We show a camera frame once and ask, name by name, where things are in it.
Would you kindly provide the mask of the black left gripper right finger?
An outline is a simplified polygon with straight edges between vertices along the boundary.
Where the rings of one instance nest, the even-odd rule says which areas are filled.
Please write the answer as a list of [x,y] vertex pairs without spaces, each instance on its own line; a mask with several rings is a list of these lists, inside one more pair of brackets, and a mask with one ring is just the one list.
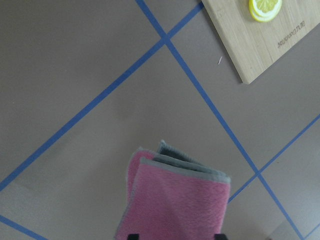
[[214,235],[214,240],[229,240],[229,239],[225,234],[219,233]]

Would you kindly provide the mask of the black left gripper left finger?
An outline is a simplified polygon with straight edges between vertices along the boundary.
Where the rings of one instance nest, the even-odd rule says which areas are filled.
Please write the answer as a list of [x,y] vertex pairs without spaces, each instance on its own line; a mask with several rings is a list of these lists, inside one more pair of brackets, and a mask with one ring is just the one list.
[[127,240],[139,240],[139,234],[138,233],[131,233],[127,236]]

